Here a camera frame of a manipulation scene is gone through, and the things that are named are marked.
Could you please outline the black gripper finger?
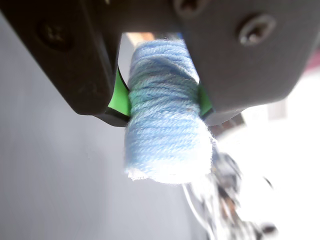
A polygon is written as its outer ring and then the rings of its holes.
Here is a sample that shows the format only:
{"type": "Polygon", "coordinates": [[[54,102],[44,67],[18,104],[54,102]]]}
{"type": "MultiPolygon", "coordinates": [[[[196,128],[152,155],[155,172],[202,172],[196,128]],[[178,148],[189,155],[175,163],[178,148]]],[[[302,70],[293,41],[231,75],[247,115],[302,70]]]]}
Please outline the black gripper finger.
{"type": "Polygon", "coordinates": [[[171,0],[3,0],[0,10],[68,105],[114,127],[110,102],[124,32],[175,29],[171,0]]]}
{"type": "Polygon", "coordinates": [[[209,126],[285,98],[320,32],[317,0],[176,0],[173,7],[209,99],[209,126]]]}

